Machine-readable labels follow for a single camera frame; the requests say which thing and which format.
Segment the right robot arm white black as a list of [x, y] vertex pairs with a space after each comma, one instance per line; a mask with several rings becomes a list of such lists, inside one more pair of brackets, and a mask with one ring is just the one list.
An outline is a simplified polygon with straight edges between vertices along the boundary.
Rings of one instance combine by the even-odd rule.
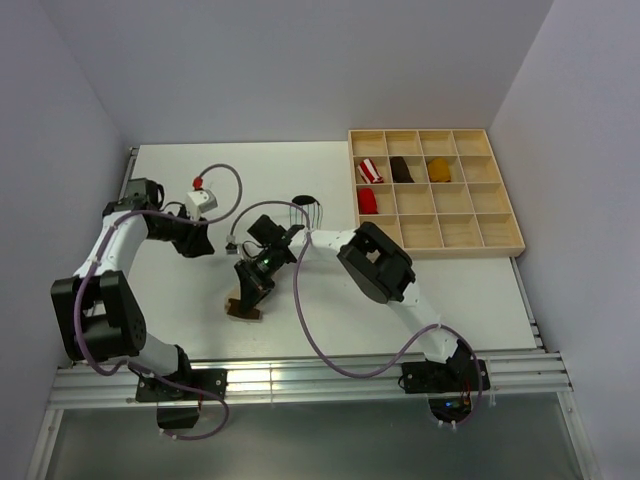
[[[257, 318], [258, 304], [275, 288], [275, 273], [293, 264], [294, 305], [303, 333], [317, 356], [335, 372], [353, 379], [376, 377], [394, 366], [414, 343], [420, 344], [426, 360], [435, 362], [433, 378], [443, 389], [457, 388], [467, 377], [469, 363], [481, 369], [469, 342], [444, 324], [421, 294], [411, 257], [376, 224], [364, 222], [356, 229], [341, 231], [311, 231], [300, 224], [284, 229], [262, 215], [248, 233], [262, 251], [234, 265], [239, 297], [229, 301], [229, 315]], [[304, 256], [311, 250], [337, 259], [365, 297], [389, 307], [405, 326], [417, 329], [386, 365], [368, 373], [348, 371], [332, 362], [313, 339], [302, 311], [298, 284]]]

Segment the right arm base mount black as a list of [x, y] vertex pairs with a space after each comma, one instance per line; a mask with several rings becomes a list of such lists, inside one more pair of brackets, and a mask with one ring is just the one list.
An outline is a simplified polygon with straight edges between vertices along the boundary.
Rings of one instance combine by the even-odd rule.
[[425, 394], [439, 428], [455, 431], [473, 413], [474, 397], [491, 387], [486, 363], [463, 360], [445, 364], [428, 360], [401, 364], [399, 387], [408, 395]]

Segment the mustard yellow rolled sock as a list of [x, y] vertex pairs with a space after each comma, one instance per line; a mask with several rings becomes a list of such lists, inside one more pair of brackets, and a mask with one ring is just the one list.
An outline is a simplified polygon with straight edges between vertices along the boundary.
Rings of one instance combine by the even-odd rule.
[[433, 183], [448, 183], [451, 181], [451, 172], [447, 159], [436, 157], [427, 163], [429, 179]]

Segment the dark brown rolled sock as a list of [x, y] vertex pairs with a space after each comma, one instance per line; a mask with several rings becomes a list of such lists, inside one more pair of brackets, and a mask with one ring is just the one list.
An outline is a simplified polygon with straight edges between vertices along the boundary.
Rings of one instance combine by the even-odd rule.
[[414, 179], [410, 173], [408, 164], [404, 157], [393, 156], [389, 159], [391, 174], [394, 183], [413, 183]]

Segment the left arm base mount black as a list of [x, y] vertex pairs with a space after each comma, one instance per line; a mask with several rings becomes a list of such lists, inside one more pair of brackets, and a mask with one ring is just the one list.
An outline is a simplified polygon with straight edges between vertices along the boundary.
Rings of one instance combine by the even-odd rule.
[[225, 397], [227, 371], [220, 368], [193, 370], [187, 387], [185, 391], [157, 379], [142, 377], [138, 381], [135, 401], [157, 406], [156, 423], [159, 428], [182, 433], [197, 424], [202, 402], [209, 400], [203, 392], [220, 399]]

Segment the beige brown striped sock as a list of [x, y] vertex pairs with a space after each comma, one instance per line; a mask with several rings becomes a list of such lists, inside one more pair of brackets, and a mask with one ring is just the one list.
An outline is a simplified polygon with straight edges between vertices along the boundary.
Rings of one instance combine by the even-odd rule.
[[232, 320], [245, 322], [260, 322], [262, 320], [262, 312], [259, 309], [252, 307], [243, 312], [240, 307], [240, 288], [236, 286], [226, 296], [224, 304], [226, 315]]

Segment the wooden compartment tray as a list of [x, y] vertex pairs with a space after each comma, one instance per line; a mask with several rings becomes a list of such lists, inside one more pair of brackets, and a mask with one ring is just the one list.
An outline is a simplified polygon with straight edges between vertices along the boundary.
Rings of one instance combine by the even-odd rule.
[[[483, 129], [356, 129], [348, 133], [357, 224], [372, 222], [415, 259], [516, 258], [525, 250], [498, 162]], [[413, 183], [394, 183], [389, 159], [405, 158]], [[447, 159], [448, 183], [427, 163]], [[371, 158], [384, 178], [366, 184], [356, 170]], [[361, 215], [357, 191], [371, 188], [376, 215]]]

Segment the aluminium rail frame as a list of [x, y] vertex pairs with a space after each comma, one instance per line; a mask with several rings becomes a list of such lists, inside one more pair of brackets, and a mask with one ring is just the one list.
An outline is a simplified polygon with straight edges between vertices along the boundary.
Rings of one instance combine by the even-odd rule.
[[562, 357], [520, 349], [537, 326], [516, 263], [435, 260], [424, 284], [482, 343], [491, 377], [471, 421], [454, 432], [407, 395], [398, 369], [371, 380], [332, 371], [310, 353], [293, 310], [260, 345], [229, 324], [217, 346], [193, 321], [186, 340], [205, 367], [227, 370], [230, 420], [197, 442], [162, 438], [134, 376], [86, 366], [57, 372], [27, 475], [31, 479], [598, 479]]

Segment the white black striped sock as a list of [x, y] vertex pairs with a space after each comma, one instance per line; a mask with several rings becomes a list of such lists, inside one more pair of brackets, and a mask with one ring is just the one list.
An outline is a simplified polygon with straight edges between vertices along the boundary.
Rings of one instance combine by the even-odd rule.
[[322, 225], [324, 210], [321, 203], [312, 195], [301, 194], [295, 196], [289, 208], [290, 225], [309, 224], [313, 229], [319, 229]]

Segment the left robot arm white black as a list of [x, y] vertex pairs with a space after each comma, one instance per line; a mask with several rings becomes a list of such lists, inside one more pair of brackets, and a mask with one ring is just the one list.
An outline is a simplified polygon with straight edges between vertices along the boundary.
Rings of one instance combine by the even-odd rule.
[[192, 259], [211, 255], [204, 213], [217, 206], [206, 190], [190, 192], [177, 213], [163, 210], [161, 184], [132, 180], [123, 196], [102, 212], [102, 230], [88, 258], [68, 278], [50, 290], [64, 350], [73, 362], [107, 361], [158, 375], [159, 388], [172, 399], [183, 399], [195, 386], [195, 375], [184, 350], [148, 333], [142, 310], [128, 283], [128, 274], [146, 240], [170, 243]]

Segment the red white striped rolled sock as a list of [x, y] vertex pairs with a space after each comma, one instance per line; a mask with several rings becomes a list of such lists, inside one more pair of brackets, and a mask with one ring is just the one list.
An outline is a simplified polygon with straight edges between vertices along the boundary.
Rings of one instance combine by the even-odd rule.
[[384, 182], [383, 176], [371, 158], [361, 160], [357, 164], [356, 170], [366, 184], [382, 184]]

